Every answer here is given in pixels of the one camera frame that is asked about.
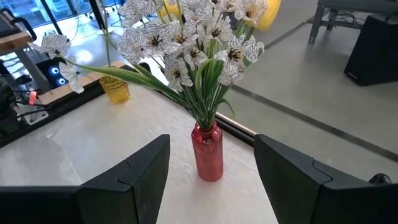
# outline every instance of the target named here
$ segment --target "red vase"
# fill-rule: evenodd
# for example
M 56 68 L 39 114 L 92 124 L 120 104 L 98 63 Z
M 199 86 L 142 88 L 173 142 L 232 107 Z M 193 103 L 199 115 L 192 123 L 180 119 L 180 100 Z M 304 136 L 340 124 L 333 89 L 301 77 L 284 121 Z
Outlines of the red vase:
M 207 131 L 196 123 L 191 137 L 199 177 L 209 182 L 220 179 L 224 171 L 223 132 L 216 121 Z

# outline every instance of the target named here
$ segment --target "yellow balloon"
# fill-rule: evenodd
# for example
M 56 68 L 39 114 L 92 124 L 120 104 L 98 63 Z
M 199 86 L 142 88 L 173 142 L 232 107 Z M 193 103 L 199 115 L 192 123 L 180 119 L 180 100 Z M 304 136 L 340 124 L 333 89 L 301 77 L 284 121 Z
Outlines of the yellow balloon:
M 163 8 L 160 10 L 160 15 L 161 15 L 162 17 L 167 16 L 167 12 L 166 12 L 165 7 L 167 7 L 167 10 L 169 11 L 170 15 L 173 14 L 173 15 L 175 15 L 175 16 L 177 16 L 177 17 L 180 16 L 180 11 L 179 11 L 177 5 L 171 6 L 171 5 L 169 4 L 169 1 L 168 1 L 168 0 L 164 0 L 164 3 L 165 3 L 165 4 L 164 4 Z
M 267 0 L 268 8 L 266 13 L 260 18 L 257 23 L 257 30 L 265 31 L 269 29 L 278 14 L 280 3 L 282 0 Z M 252 21 L 246 21 L 246 25 L 254 26 Z

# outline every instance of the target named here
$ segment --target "glass vase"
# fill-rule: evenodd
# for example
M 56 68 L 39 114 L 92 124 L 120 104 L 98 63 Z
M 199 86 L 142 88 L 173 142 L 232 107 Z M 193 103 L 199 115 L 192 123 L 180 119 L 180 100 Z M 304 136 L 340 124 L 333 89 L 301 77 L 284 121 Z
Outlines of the glass vase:
M 224 171 L 223 132 L 216 121 L 206 131 L 196 123 L 191 138 L 199 177 L 208 182 L 220 179 Z
M 99 79 L 105 93 L 114 104 L 124 103 L 130 99 L 130 91 L 127 83 L 112 77 L 101 77 Z

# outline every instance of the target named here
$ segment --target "white table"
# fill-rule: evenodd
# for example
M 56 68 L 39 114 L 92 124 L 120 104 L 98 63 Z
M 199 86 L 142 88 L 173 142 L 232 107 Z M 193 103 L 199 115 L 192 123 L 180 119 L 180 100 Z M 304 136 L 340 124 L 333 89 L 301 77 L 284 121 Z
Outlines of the white table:
M 0 185 L 80 185 L 169 133 L 169 176 L 157 223 L 277 223 L 252 148 L 224 132 L 224 176 L 204 182 L 190 139 L 193 118 L 152 90 L 130 90 L 125 104 L 101 96 L 2 148 Z

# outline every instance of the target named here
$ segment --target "bouquet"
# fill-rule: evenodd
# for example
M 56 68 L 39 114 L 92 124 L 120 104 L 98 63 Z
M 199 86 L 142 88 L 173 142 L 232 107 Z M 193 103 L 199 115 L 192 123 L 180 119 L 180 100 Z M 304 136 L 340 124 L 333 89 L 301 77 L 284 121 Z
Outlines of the bouquet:
M 172 14 L 170 6 L 178 10 Z M 231 85 L 243 78 L 244 69 L 264 51 L 264 44 L 256 42 L 252 33 L 266 9 L 265 0 L 169 0 L 167 4 L 163 0 L 128 0 L 119 9 L 126 30 L 114 47 L 136 72 L 77 64 L 74 56 L 67 57 L 71 44 L 64 35 L 46 35 L 41 46 L 29 45 L 50 58 L 63 58 L 66 63 L 60 63 L 60 72 L 77 93 L 84 90 L 78 83 L 77 67 L 100 72 L 161 91 L 182 105 L 202 130 L 207 130 L 220 104 L 231 108 L 224 99 Z M 147 16 L 152 14 L 159 18 L 150 21 Z M 232 14 L 241 21 L 235 31 L 230 26 Z M 149 22 L 137 26 L 143 17 Z M 146 57 L 161 67 L 168 85 L 139 65 Z

